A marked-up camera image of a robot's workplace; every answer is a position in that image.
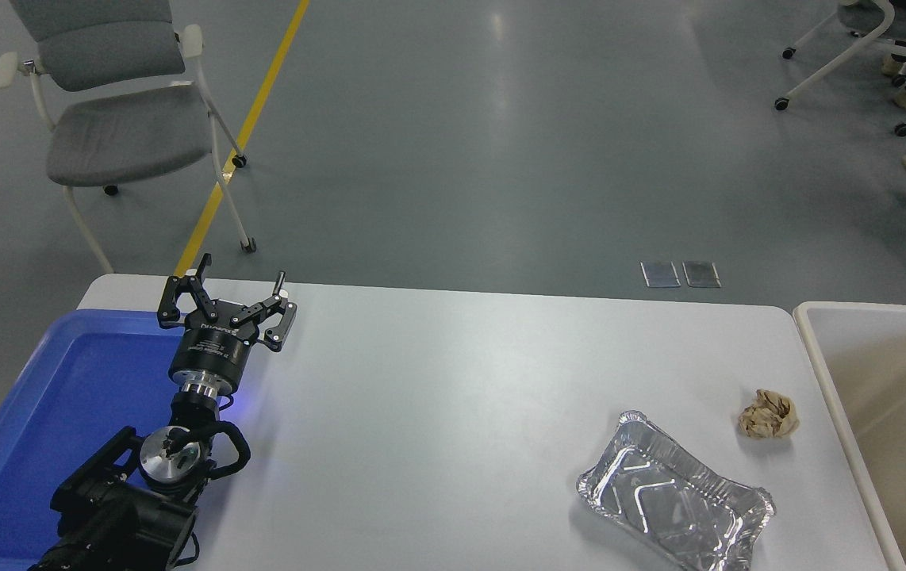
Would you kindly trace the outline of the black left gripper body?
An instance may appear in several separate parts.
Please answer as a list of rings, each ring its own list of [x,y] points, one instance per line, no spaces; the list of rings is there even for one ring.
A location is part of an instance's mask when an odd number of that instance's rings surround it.
[[[236,391],[240,386],[258,326],[247,322],[232,325],[231,318],[246,310],[241,304],[217,301],[217,320],[210,323],[196,308],[185,318],[185,332],[171,361],[170,379],[178,385],[193,383],[202,376],[213,377],[218,390]]]

